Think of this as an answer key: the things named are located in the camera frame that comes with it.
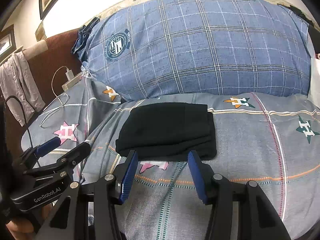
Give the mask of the person's left hand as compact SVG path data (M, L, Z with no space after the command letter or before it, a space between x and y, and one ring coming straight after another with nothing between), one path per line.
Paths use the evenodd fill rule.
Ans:
M34 239L36 236L35 228L42 226L52 208L53 204L49 203L31 212L21 212L11 205L9 215L11 220L6 224L6 227L14 239Z

